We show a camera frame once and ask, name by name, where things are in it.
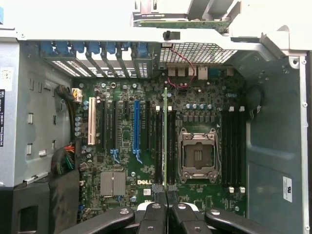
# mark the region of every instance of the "motherboard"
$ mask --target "motherboard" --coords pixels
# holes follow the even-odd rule
[[[211,69],[183,89],[164,73],[74,82],[82,95],[75,122],[82,139],[80,221],[153,201],[155,183],[170,186],[200,212],[213,206],[245,215],[245,155],[233,124],[244,124],[238,72]],[[189,78],[171,82],[183,86]]]

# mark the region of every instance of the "red wire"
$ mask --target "red wire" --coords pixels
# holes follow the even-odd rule
[[[189,65],[191,66],[192,70],[193,70],[193,74],[192,74],[192,77],[191,77],[191,80],[190,82],[187,84],[187,85],[177,85],[177,84],[174,84],[171,82],[170,78],[168,77],[168,83],[171,84],[173,87],[175,88],[181,88],[181,89],[184,89],[184,88],[187,88],[189,87],[189,85],[193,82],[194,78],[195,78],[195,68],[193,66],[193,64],[187,59],[185,58],[182,54],[178,53],[177,51],[175,51],[173,48],[170,49],[171,52],[175,53],[176,55],[178,55],[180,58],[182,58],[183,60],[187,61],[189,63]]]

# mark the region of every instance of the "white pci slot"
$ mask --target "white pci slot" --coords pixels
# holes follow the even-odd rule
[[[95,97],[89,98],[88,145],[96,143],[96,103]]]

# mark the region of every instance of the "black latch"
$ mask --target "black latch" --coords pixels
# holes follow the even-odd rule
[[[166,31],[162,35],[164,37],[164,40],[180,40],[180,32],[171,32]]]

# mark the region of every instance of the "cpu socket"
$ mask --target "cpu socket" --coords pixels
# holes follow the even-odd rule
[[[182,183],[188,179],[209,179],[215,183],[220,170],[219,142],[215,129],[209,133],[188,133],[178,137],[178,166]]]

